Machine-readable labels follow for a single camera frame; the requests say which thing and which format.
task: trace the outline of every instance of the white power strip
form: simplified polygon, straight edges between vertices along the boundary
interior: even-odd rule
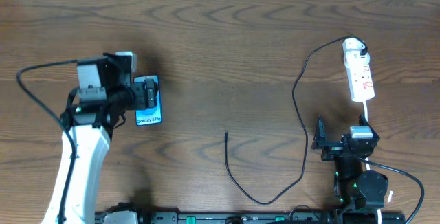
[[[370,54],[361,55],[365,48],[356,38],[348,38],[343,44],[344,64],[349,76],[351,100],[365,102],[373,98],[373,79],[370,71]]]

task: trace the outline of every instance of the black mount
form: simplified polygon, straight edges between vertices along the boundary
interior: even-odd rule
[[[334,211],[299,210],[289,215],[289,212],[279,213],[181,213],[175,212],[149,212],[148,208],[135,208],[132,203],[119,203],[106,212],[95,214],[95,223],[102,224],[108,215],[114,212],[128,211],[137,215],[139,224],[376,224],[374,214],[350,213],[344,215],[343,222],[338,222]],[[405,216],[396,213],[383,213],[383,224],[403,224]]]
[[[157,105],[159,85],[153,79],[131,82],[135,70],[135,54],[113,55],[104,53],[97,58],[80,60],[77,64],[80,87],[67,98],[61,122],[67,129],[75,125],[103,126],[109,137],[126,110],[145,110]],[[73,104],[78,94],[79,103]]]
[[[362,163],[355,158],[367,158],[373,154],[379,135],[374,131],[365,117],[359,117],[359,126],[350,128],[349,134],[342,135],[339,142],[327,141],[324,122],[318,117],[316,133],[312,148],[321,149],[321,160],[334,161],[334,190],[340,197],[342,207],[337,216],[348,213],[376,214],[384,207],[384,197],[388,188],[388,178],[373,170],[363,171]]]

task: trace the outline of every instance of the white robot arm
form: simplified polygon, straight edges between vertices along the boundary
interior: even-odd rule
[[[80,86],[70,93],[60,119],[70,137],[63,133],[60,169],[43,223],[95,223],[100,171],[113,129],[125,122],[126,110],[157,106],[158,84],[153,79],[132,83],[135,68],[136,55],[132,52],[78,61]],[[76,94],[79,103],[73,104]],[[119,117],[124,121],[116,126]],[[76,147],[74,158],[70,138]],[[128,215],[124,223],[136,224],[137,219]]]

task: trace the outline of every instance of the black cable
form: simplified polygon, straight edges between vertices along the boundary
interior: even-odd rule
[[[298,209],[298,208],[301,208],[301,207],[306,207],[306,208],[308,208],[309,210],[310,210],[310,212],[319,220],[320,218],[318,217],[318,215],[316,215],[315,214],[315,212],[312,210],[312,208],[311,207],[309,207],[308,205],[305,205],[305,204],[301,204],[301,205],[298,205],[298,206],[296,206],[296,207],[294,207],[292,210],[291,210],[291,212],[290,212],[290,214],[289,214],[289,219],[292,221],[293,220],[293,216],[292,216],[292,214]]]
[[[294,83],[294,87],[293,87],[292,90],[291,90],[291,97],[292,97],[292,99],[293,99],[293,101],[294,101],[296,114],[298,115],[298,119],[300,120],[300,123],[301,123],[302,129],[304,130],[304,134],[305,134],[305,151],[304,151],[304,159],[302,159],[302,170],[301,170],[301,175],[299,176],[299,178],[298,178],[295,182],[293,182],[293,183],[291,183],[289,186],[287,186],[287,187],[286,187],[283,191],[281,191],[278,195],[276,195],[276,197],[273,198],[271,201],[268,201],[268,202],[266,202],[266,203],[264,203],[264,202],[260,202],[260,201],[257,201],[255,198],[251,197],[251,196],[250,196],[250,195],[249,195],[249,194],[248,194],[248,193],[247,193],[247,192],[246,192],[246,191],[245,191],[245,190],[239,185],[239,183],[234,179],[234,177],[232,176],[232,173],[230,172],[229,164],[228,164],[228,132],[225,132],[225,163],[226,163],[226,170],[228,171],[229,177],[231,178],[232,182],[234,182],[235,185],[236,185],[236,186],[242,191],[242,193],[243,193],[244,195],[246,195],[246,196],[247,196],[251,201],[253,201],[254,203],[257,203],[257,204],[259,204],[259,205],[270,205],[270,204],[272,204],[273,202],[275,202],[276,200],[278,200],[278,199],[279,199],[284,193],[286,193],[288,190],[290,190],[290,188],[294,187],[294,186],[295,186],[295,185],[296,185],[296,184],[297,184],[297,183],[303,178],[303,176],[304,176],[304,171],[305,171],[305,162],[306,162],[306,158],[307,158],[307,149],[309,148],[309,136],[308,136],[308,134],[307,134],[307,129],[305,128],[305,125],[304,125],[303,119],[301,118],[300,111],[298,110],[298,106],[296,105],[296,100],[295,100],[295,89],[296,89],[296,85],[298,84],[299,80],[300,80],[301,77],[303,76],[303,74],[304,74],[304,72],[305,72],[305,69],[306,69],[306,67],[307,67],[307,63],[309,62],[310,56],[313,55],[313,53],[317,52],[318,50],[320,50],[320,49],[322,49],[322,48],[324,48],[324,47],[326,47],[326,46],[328,46],[328,45],[330,45],[330,44],[332,44],[332,43],[334,43],[334,42],[338,42],[338,41],[341,41],[341,40],[343,40],[343,39],[347,39],[347,38],[356,38],[357,40],[359,40],[359,42],[361,42],[361,43],[365,46],[365,48],[361,51],[361,55],[365,55],[365,54],[367,53],[368,48],[367,48],[366,44],[365,44],[362,40],[360,40],[359,38],[357,38],[357,37],[355,37],[355,36],[345,36],[345,37],[342,37],[342,38],[338,38],[338,39],[336,39],[336,40],[334,40],[334,41],[331,41],[331,42],[329,42],[329,43],[326,43],[325,45],[322,45],[322,46],[320,46],[320,47],[314,49],[312,52],[310,52],[309,56],[307,57],[307,59],[306,59],[306,61],[305,61],[305,63],[304,63],[304,68],[302,69],[302,71],[301,71],[299,77],[296,79],[296,81],[295,81],[295,83]]]
[[[111,63],[112,65],[115,65],[121,72],[125,72],[122,65],[115,60],[115,58],[117,58],[118,56],[106,52],[102,53],[102,55],[107,57],[107,62]]]
[[[397,173],[399,173],[399,174],[401,174],[401,175],[407,176],[408,178],[414,180],[414,181],[419,185],[419,187],[420,187],[420,198],[419,198],[419,202],[417,203],[417,205],[416,205],[414,211],[412,211],[411,215],[410,215],[410,216],[408,217],[408,219],[406,219],[406,221],[405,221],[405,224],[409,224],[409,223],[412,221],[412,219],[414,218],[414,216],[415,216],[415,215],[418,213],[418,211],[420,210],[420,208],[421,208],[421,204],[424,202],[424,198],[425,198],[425,188],[424,188],[424,185],[420,182],[420,180],[419,180],[418,178],[412,176],[411,174],[409,174],[409,173],[403,171],[403,170],[399,170],[399,169],[396,169],[396,168],[392,168],[392,167],[390,167],[390,166],[385,166],[385,165],[382,165],[382,164],[379,164],[379,163],[376,163],[376,162],[372,162],[372,161],[369,161],[369,160],[367,161],[367,160],[365,160],[365,159],[362,159],[361,157],[355,155],[355,154],[353,153],[353,151],[351,151],[351,148],[349,148],[349,151],[350,151],[350,152],[353,154],[353,156],[354,156],[358,161],[360,161],[360,162],[364,162],[364,163],[370,164],[370,165],[372,165],[372,166],[377,166],[378,168],[387,169],[387,170],[390,170],[390,171],[392,171],[392,172],[397,172]]]
[[[33,100],[35,101],[47,114],[49,114],[50,117],[52,117],[53,120],[55,120],[55,122],[61,127],[61,130],[64,131],[64,133],[66,134],[67,138],[69,139],[70,142],[70,146],[71,146],[71,156],[70,156],[70,165],[69,165],[69,170],[67,171],[67,176],[66,176],[66,182],[64,185],[64,189],[63,189],[63,194],[61,195],[61,202],[60,202],[60,210],[58,213],[58,223],[62,224],[64,222],[64,211],[65,211],[65,203],[66,203],[66,198],[67,198],[67,191],[69,190],[69,184],[70,184],[70,179],[72,177],[72,173],[74,170],[74,166],[75,166],[75,159],[76,159],[76,145],[74,140],[72,139],[71,135],[69,134],[68,130],[64,127],[63,123],[59,120],[59,118],[56,116],[56,114],[51,111],[49,109],[49,107],[47,107],[45,104],[43,104],[41,102],[41,100],[39,100],[33,93],[31,93],[29,91],[28,88],[26,88],[23,84],[23,81],[21,80],[21,74],[33,69],[39,69],[42,67],[51,67],[51,66],[57,66],[57,65],[66,65],[66,64],[70,64],[70,63],[77,63],[78,60],[67,60],[67,61],[63,61],[63,62],[56,62],[56,63],[46,63],[46,64],[42,64],[42,65],[35,65],[35,66],[30,66],[30,67],[26,67],[24,69],[20,69],[17,74],[16,74],[16,81],[19,84],[19,86],[21,87],[21,89],[27,93],[27,95]]]
[[[124,115],[124,114],[121,114],[120,117],[122,118],[122,123],[116,125],[115,128],[113,128],[113,130],[116,130],[117,128],[119,128],[119,127],[121,127],[122,125],[125,124],[125,122],[126,122],[126,120],[127,120],[127,119],[125,118],[125,115]]]
[[[76,93],[78,92],[79,89],[80,89],[80,87],[75,87],[74,89],[72,89],[70,91],[69,95],[67,96],[66,109],[70,108],[72,106],[72,104],[74,103]]]

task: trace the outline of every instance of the table surface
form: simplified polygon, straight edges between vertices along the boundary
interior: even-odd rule
[[[334,165],[309,150],[292,85],[309,52],[354,34],[371,54],[376,97],[370,123],[381,136],[372,161],[405,170],[426,189],[414,223],[440,211],[440,0],[0,0],[0,223],[39,222],[61,158],[61,131],[18,88],[25,66],[133,51],[136,75],[161,80],[163,123],[115,131],[100,176],[97,210],[120,201],[191,212],[285,212],[338,204]],[[25,84],[56,113],[78,84],[72,66],[30,72]],[[342,46],[313,55],[296,90],[310,137],[321,115],[330,136],[356,125]],[[419,200],[410,179],[378,170],[394,192],[385,210],[406,216]]]

